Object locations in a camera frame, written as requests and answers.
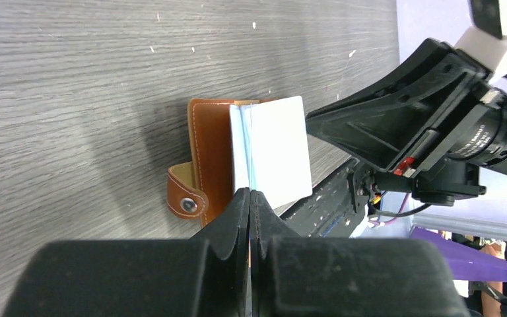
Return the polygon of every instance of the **gray wooden table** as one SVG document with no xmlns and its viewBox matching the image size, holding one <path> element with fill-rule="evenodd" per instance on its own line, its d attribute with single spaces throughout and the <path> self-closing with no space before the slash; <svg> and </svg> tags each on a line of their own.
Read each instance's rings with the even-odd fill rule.
<svg viewBox="0 0 507 317">
<path fill-rule="evenodd" d="M 0 0 L 0 312 L 57 239 L 187 237 L 165 206 L 191 97 L 301 94 L 397 64 L 392 0 Z M 310 138 L 314 183 L 347 157 Z"/>
</svg>

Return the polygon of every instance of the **leather strap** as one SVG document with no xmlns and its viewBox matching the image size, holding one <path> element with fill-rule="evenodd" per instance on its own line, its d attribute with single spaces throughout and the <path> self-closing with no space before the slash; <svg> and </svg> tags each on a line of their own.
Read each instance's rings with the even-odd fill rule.
<svg viewBox="0 0 507 317">
<path fill-rule="evenodd" d="M 260 100 L 192 99 L 189 102 L 187 126 L 192 161 L 168 170 L 168 207 L 177 217 L 200 219 L 204 227 L 232 200 L 229 107 L 257 103 Z"/>
</svg>

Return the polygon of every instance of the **metal snap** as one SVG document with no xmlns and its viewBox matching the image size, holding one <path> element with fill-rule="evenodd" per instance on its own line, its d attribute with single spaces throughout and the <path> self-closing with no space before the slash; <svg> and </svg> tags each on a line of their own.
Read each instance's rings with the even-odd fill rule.
<svg viewBox="0 0 507 317">
<path fill-rule="evenodd" d="M 195 201 L 191 198 L 183 198 L 180 201 L 180 207 L 186 212 L 186 213 L 194 213 L 197 211 L 197 204 Z"/>
</svg>

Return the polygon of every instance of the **person's arm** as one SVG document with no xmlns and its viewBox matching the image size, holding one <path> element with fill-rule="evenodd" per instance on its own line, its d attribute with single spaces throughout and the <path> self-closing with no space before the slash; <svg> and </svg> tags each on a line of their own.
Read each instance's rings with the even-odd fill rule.
<svg viewBox="0 0 507 317">
<path fill-rule="evenodd" d="M 499 259 L 504 259 L 504 242 L 494 243 L 485 246 L 481 251 L 495 256 Z M 488 282 L 489 286 L 493 289 L 502 293 L 502 282 Z M 483 306 L 483 316 L 485 317 L 501 317 L 502 312 L 500 309 L 500 303 L 494 298 L 488 296 L 484 292 L 481 293 L 481 305 Z"/>
</svg>

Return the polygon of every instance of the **notebook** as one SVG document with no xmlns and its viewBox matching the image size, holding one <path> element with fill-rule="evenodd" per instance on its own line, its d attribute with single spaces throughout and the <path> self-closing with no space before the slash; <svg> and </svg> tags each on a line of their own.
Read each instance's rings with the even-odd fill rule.
<svg viewBox="0 0 507 317">
<path fill-rule="evenodd" d="M 272 208 L 312 194 L 301 96 L 231 105 L 234 191 L 263 192 Z"/>
</svg>

